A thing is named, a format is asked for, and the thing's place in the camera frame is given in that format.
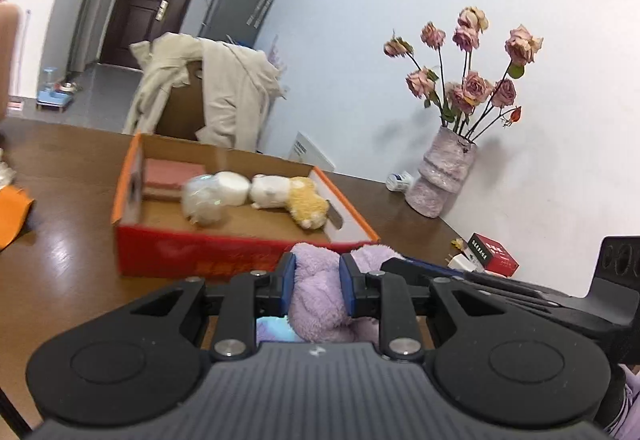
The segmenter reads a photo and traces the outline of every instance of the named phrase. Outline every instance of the refrigerator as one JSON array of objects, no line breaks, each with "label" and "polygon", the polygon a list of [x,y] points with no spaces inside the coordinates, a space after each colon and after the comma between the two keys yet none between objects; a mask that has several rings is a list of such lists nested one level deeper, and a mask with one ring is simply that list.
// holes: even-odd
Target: refrigerator
[{"label": "refrigerator", "polygon": [[273,0],[212,0],[199,37],[253,48]]}]

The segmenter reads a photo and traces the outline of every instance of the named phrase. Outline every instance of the brown tabletop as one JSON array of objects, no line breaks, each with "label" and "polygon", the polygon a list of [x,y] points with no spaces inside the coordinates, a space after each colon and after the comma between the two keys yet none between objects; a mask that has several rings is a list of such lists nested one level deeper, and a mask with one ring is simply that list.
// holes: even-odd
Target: brown tabletop
[{"label": "brown tabletop", "polygon": [[[0,252],[0,387],[32,426],[40,417],[24,370],[33,351],[169,282],[123,278],[116,270],[110,214],[129,139],[16,118],[0,124],[4,159],[36,199],[33,231]],[[414,212],[402,195],[378,182],[331,178],[386,245],[436,264],[456,253],[450,241],[457,234]],[[0,440],[13,438],[0,420]]]}]

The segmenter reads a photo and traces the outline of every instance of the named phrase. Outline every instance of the pink marbled vase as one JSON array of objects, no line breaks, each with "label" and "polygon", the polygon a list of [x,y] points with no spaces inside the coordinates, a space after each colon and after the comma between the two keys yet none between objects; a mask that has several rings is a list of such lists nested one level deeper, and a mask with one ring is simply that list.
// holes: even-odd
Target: pink marbled vase
[{"label": "pink marbled vase", "polygon": [[409,206],[427,217],[438,217],[449,198],[462,188],[478,146],[440,127],[418,167],[420,177],[407,191]]}]

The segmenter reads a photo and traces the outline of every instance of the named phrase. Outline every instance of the gray ribbed panel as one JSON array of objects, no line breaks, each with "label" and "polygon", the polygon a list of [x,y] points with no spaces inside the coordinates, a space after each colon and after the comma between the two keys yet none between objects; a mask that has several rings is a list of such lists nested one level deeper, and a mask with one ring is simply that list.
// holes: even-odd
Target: gray ribbed panel
[{"label": "gray ribbed panel", "polygon": [[216,364],[182,406],[149,423],[78,430],[56,422],[30,440],[590,440],[586,423],[512,431],[450,406],[415,364],[380,358],[370,344],[265,343],[251,359]]}]

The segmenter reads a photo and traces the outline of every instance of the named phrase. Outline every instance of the tile floor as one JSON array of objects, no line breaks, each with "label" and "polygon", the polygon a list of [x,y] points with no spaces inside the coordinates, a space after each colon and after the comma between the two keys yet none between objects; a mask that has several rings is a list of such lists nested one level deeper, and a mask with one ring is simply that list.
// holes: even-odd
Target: tile floor
[{"label": "tile floor", "polygon": [[76,78],[82,90],[64,113],[38,110],[35,99],[25,98],[22,111],[9,110],[7,115],[120,133],[141,78],[142,73],[95,64]]}]

